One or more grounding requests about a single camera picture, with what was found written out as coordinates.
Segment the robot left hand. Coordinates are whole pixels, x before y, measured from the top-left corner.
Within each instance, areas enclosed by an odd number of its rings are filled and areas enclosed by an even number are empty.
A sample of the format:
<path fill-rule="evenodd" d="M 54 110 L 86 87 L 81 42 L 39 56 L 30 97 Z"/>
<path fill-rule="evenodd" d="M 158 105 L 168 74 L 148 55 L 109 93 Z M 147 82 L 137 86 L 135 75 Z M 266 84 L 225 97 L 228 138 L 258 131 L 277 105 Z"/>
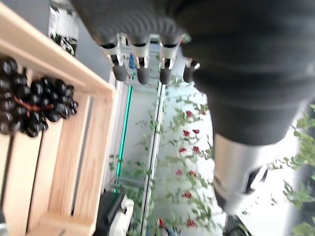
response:
<path fill-rule="evenodd" d="M 227 214 L 240 212 L 263 180 L 271 148 L 315 95 L 312 0 L 74 0 L 91 37 L 107 49 L 118 33 L 140 44 L 191 38 L 189 75 L 207 95 L 213 127 L 214 192 Z"/>

